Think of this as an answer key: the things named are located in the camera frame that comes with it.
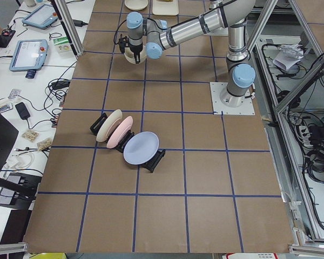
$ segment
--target cream plate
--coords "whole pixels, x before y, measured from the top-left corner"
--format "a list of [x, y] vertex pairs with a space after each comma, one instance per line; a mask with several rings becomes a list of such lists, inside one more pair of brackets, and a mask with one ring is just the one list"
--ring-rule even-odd
[[121, 110], [116, 110], [112, 114], [110, 114], [99, 129], [96, 136], [96, 141], [105, 141], [110, 136], [110, 134], [112, 134], [112, 132], [118, 127], [122, 118], [123, 113]]
[[140, 11], [147, 7], [148, 0], [125, 0], [125, 6], [132, 11]]

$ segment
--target cardboard table surface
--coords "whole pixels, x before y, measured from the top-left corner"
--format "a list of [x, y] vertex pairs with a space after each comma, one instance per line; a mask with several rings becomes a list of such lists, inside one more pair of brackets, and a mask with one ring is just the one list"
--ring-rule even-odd
[[[206, 11], [187, 0], [179, 10], [169, 25]], [[255, 116], [212, 112], [208, 82], [227, 80], [228, 39], [201, 36], [133, 65], [112, 41], [128, 13], [123, 1], [95, 3], [25, 236], [29, 252], [288, 252], [257, 106]], [[161, 18], [150, 5], [141, 13]], [[154, 173], [91, 134], [116, 109], [133, 117], [136, 134], [159, 137], [166, 155]]]

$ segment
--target small box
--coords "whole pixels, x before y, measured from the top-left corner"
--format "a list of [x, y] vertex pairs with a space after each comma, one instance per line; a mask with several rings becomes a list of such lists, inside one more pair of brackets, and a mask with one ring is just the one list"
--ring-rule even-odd
[[71, 50], [71, 45], [67, 37], [54, 39], [53, 42], [54, 42], [54, 46], [60, 53]]

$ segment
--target white plate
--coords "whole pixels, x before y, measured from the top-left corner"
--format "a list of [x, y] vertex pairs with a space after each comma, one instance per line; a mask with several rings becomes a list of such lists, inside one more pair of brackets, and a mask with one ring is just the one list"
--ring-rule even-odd
[[[129, 47], [125, 48], [125, 58], [128, 62], [130, 62], [131, 64], [136, 64], [136, 60], [134, 59], [134, 54], [133, 52], [130, 50]], [[145, 46], [143, 45], [143, 50], [140, 53], [140, 64], [143, 63], [146, 60], [146, 50], [145, 50]]]
[[140, 11], [147, 7], [148, 0], [125, 0], [125, 6], [132, 11]]
[[171, 2], [152, 0], [152, 13], [154, 15], [171, 15], [175, 16], [179, 14], [178, 0]]
[[112, 132], [118, 127], [122, 118], [123, 113], [121, 110], [116, 110], [112, 114], [110, 114], [99, 129], [96, 136], [96, 141], [105, 141], [109, 137], [109, 135], [112, 134]]
[[124, 149], [124, 159], [132, 165], [148, 162], [158, 150], [159, 140], [155, 133], [145, 131], [128, 141]]

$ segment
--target white desk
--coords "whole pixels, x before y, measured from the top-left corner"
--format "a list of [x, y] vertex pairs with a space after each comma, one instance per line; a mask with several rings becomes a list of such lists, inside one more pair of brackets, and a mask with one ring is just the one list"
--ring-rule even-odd
[[[26, 10], [26, 11], [34, 11], [37, 9], [39, 6], [46, 4], [48, 2], [42, 2], [38, 3], [36, 6], [33, 8], [29, 8], [25, 5], [25, 3], [22, 4], [21, 10]], [[70, 14], [73, 19], [81, 20], [86, 23], [89, 22], [90, 16], [91, 16], [91, 10], [93, 8], [93, 5], [95, 3], [95, 0], [85, 0], [83, 2], [74, 2], [70, 3], [67, 5], [67, 7], [70, 10]], [[15, 16], [13, 17], [10, 25], [13, 24], [13, 20], [18, 18], [18, 17], [25, 17], [28, 14], [26, 12], [17, 12]], [[9, 56], [13, 55], [17, 42], [19, 40], [24, 40], [24, 39], [45, 39], [48, 42], [49, 49], [48, 49], [48, 55], [47, 59], [45, 61], [45, 66], [70, 66], [76, 61], [75, 55], [73, 54], [72, 51], [68, 52], [62, 52], [59, 53], [57, 49], [53, 45], [52, 39], [49, 39], [49, 34], [52, 33], [61, 33], [62, 37], [65, 37], [66, 34], [64, 32], [64, 29], [61, 25], [56, 26], [60, 24], [60, 21], [56, 21], [55, 23], [52, 24], [52, 26], [56, 27], [48, 27], [45, 30], [41, 30], [38, 28], [34, 28], [32, 26], [23, 26], [23, 23], [21, 21], [22, 19], [16, 19], [16, 24], [12, 26], [12, 29], [16, 31], [15, 35], [13, 36], [11, 42], [9, 43], [8, 47], [4, 49], [0, 49], [0, 56]], [[76, 27], [79, 38], [81, 41], [83, 41], [86, 33], [86, 26], [83, 27]], [[10, 59], [2, 59], [0, 60], [0, 63], [3, 64], [10, 64], [11, 60]]]
[[[24, 3], [21, 6], [22, 10], [32, 11], [38, 8], [40, 5], [45, 4], [47, 2], [39, 3], [33, 8], [28, 8]], [[91, 16], [91, 11], [95, 0], [85, 0], [83, 2], [75, 2], [68, 4], [70, 13], [72, 18], [79, 19], [84, 22], [88, 22]], [[17, 12], [13, 19], [17, 17], [25, 17], [25, 12]], [[47, 28], [46, 30], [40, 30], [33, 27], [23, 27], [21, 20], [16, 20], [16, 25], [12, 27], [12, 29], [16, 30], [16, 34], [14, 35], [13, 39], [11, 40], [9, 46], [5, 49], [0, 49], [0, 56], [12, 55], [15, 48], [16, 43], [18, 40], [22, 39], [46, 39], [49, 43], [49, 50], [48, 56], [45, 62], [45, 65], [42, 67], [41, 70], [37, 71], [36, 76], [34, 79], [27, 79], [25, 78], [26, 72], [11, 72], [9, 71], [9, 64], [11, 62], [10, 58], [3, 58], [0, 59], [0, 99], [8, 97], [9, 93], [13, 88], [21, 89], [21, 96], [27, 98], [32, 101], [33, 105], [37, 109], [43, 108], [43, 102], [46, 99], [45, 88], [48, 85], [48, 82], [59, 78], [62, 73], [66, 70], [67, 67], [72, 65], [76, 58], [73, 55], [72, 51], [58, 53], [56, 48], [54, 48], [52, 41], [49, 41], [49, 34], [54, 32], [59, 32], [63, 36], [65, 36], [63, 27], [57, 26], [54, 28]], [[77, 28], [77, 32], [81, 41], [83, 41], [85, 36], [86, 26], [82, 28]], [[71, 79], [72, 74], [74, 71], [74, 67], [70, 68], [63, 78]], [[53, 108], [59, 107], [59, 101], [54, 97], [53, 100], [55, 101], [53, 105], [48, 109], [52, 111]], [[29, 118], [30, 126], [34, 125], [35, 123], [44, 120], [50, 119], [51, 115], [49, 115], [46, 111], [35, 111], [28, 101], [22, 100], [24, 102], [31, 114]], [[25, 140], [21, 137], [23, 132], [28, 129], [26, 121], [23, 121], [18, 116], [18, 113], [15, 108], [11, 111], [7, 111], [2, 113], [2, 115], [8, 119], [18, 130], [19, 136], [15, 143], [15, 148], [25, 148], [25, 147], [33, 147], [36, 148], [36, 143], [46, 139], [46, 138], [53, 138], [55, 134], [55, 129], [51, 128], [50, 122], [42, 122], [41, 124], [35, 127], [35, 130], [38, 130], [39, 136], [35, 140], [34, 143], [31, 143], [28, 140]], [[30, 168], [37, 169], [43, 172], [45, 164], [46, 164], [46, 156], [43, 153], [35, 152], [35, 160]], [[31, 172], [34, 175], [40, 175], [37, 172]], [[10, 213], [9, 208], [0, 207], [0, 240], [3, 234], [3, 230], [5, 228], [8, 216]]]

